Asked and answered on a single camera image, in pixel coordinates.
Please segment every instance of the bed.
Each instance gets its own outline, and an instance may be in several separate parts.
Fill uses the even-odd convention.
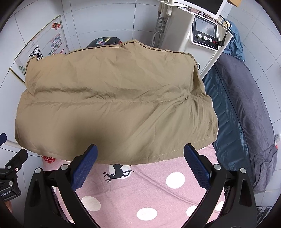
[[[204,77],[219,120],[213,143],[219,163],[248,171],[254,191],[265,190],[277,161],[272,124],[248,67],[223,53]]]

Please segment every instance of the black cable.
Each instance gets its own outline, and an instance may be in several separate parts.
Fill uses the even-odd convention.
[[[223,40],[218,42],[218,45],[220,47],[223,47],[225,45],[225,38],[226,38],[226,35],[227,35],[227,31],[228,31],[228,23],[226,22],[226,20],[224,19],[224,17],[222,15],[220,15],[220,17],[225,21],[226,26],[227,26],[227,29],[225,31],[225,36],[224,36]]]

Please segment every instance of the red object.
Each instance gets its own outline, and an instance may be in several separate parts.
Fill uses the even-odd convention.
[[[52,164],[56,159],[55,158],[50,158],[47,156],[42,156],[42,158],[44,159],[45,162]]]

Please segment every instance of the monitor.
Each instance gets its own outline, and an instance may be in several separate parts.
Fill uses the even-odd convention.
[[[223,10],[227,0],[175,0],[177,3],[192,7],[215,19],[217,19]]]

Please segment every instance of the pink blanket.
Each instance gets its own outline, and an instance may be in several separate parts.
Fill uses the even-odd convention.
[[[212,145],[198,151],[217,163]],[[58,169],[70,162],[44,162],[44,170]],[[60,205],[72,221],[57,187]],[[180,228],[205,194],[184,157],[152,164],[94,164],[82,188],[76,193],[101,228]],[[218,217],[224,195],[209,221]]]

